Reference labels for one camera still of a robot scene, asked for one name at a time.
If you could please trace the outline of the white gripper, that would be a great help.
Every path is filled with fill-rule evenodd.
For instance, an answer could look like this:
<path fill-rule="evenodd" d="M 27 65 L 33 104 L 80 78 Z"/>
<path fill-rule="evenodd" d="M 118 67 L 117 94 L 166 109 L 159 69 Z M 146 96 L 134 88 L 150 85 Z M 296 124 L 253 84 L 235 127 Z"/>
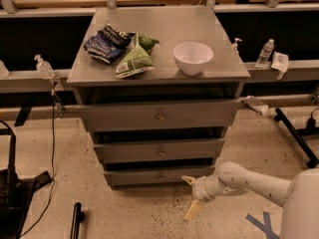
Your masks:
<path fill-rule="evenodd" d="M 247 189 L 242 186 L 229 186 L 215 174 L 194 178 L 184 175 L 182 179 L 191 185 L 193 199 L 186 211 L 183 220 L 189 221 L 200 211 L 201 202 L 209 202 L 217 196 L 237 196 L 245 194 Z"/>

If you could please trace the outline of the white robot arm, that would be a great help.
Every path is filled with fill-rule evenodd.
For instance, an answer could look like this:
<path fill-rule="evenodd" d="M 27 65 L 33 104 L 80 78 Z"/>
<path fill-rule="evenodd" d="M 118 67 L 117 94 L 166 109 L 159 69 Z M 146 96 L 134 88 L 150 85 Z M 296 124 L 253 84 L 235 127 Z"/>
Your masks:
<path fill-rule="evenodd" d="M 192 200 L 183 220 L 196 216 L 201 206 L 217 196 L 240 195 L 251 190 L 283 208 L 278 236 L 266 224 L 269 239 L 319 238 L 319 168 L 298 173 L 292 180 L 250 171 L 227 161 L 211 175 L 195 178 L 184 175 L 191 186 Z"/>

